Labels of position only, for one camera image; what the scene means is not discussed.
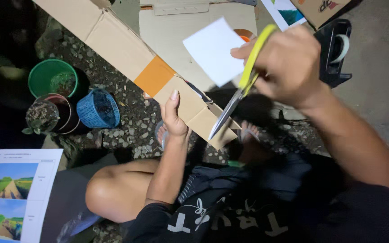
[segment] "dirt road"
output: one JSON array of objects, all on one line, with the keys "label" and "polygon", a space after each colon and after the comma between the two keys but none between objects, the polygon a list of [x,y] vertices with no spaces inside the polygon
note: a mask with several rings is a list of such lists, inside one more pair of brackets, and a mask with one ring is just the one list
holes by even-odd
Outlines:
[{"label": "dirt road", "polygon": [[0,225],[0,239],[13,239],[13,235],[2,224]]},{"label": "dirt road", "polygon": [[24,199],[17,190],[14,180],[10,181],[10,183],[0,193],[0,198]]}]

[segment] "knee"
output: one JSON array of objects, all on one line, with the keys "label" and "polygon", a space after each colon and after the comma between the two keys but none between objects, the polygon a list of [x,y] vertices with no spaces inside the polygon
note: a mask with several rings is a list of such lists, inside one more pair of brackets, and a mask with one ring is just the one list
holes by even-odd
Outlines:
[{"label": "knee", "polygon": [[100,210],[109,196],[109,183],[107,179],[92,178],[86,186],[85,202],[88,209],[100,215]]}]

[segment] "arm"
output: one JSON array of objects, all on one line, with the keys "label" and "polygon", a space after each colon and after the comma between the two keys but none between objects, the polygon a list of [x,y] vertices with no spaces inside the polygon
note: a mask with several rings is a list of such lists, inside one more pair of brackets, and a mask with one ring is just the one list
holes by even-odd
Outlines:
[{"label": "arm", "polygon": [[177,116],[178,103],[179,94],[175,90],[165,107],[160,106],[169,134],[166,137],[162,159],[149,183],[145,206],[154,202],[173,204],[182,184],[190,131]]},{"label": "arm", "polygon": [[[248,58],[254,43],[231,50]],[[355,180],[389,187],[389,148],[363,119],[344,106],[319,80],[320,45],[302,26],[275,33],[255,65],[268,76],[257,89],[299,109],[316,126],[333,158]]]}]

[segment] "scissors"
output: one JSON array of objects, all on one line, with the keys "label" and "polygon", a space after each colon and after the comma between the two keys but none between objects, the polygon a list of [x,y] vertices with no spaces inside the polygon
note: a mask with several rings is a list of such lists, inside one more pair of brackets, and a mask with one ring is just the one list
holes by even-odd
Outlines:
[{"label": "scissors", "polygon": [[277,25],[273,24],[267,25],[267,27],[262,30],[253,49],[251,50],[249,58],[247,59],[246,66],[244,68],[244,71],[242,72],[241,80],[238,83],[238,90],[230,99],[229,103],[226,105],[226,108],[224,108],[219,119],[217,119],[217,122],[212,128],[208,140],[211,140],[214,135],[217,134],[220,128],[223,127],[223,125],[226,123],[230,114],[232,114],[232,112],[235,110],[238,103],[249,93],[251,86],[255,83],[256,79],[259,76],[259,73],[253,69],[255,61],[258,58],[259,52],[264,46],[264,43],[275,30],[277,30]]}]

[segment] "concrete floor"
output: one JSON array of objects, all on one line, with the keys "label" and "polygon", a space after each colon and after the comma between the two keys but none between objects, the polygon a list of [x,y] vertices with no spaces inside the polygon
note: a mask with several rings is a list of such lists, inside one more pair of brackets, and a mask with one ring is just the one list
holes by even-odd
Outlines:
[{"label": "concrete floor", "polygon": [[[138,0],[117,0],[112,6],[136,32],[138,3]],[[273,23],[261,1],[255,14],[258,32]],[[352,73],[353,78],[334,92],[374,126],[389,144],[389,1],[363,1],[342,18],[352,24],[351,47],[342,71]]]}]

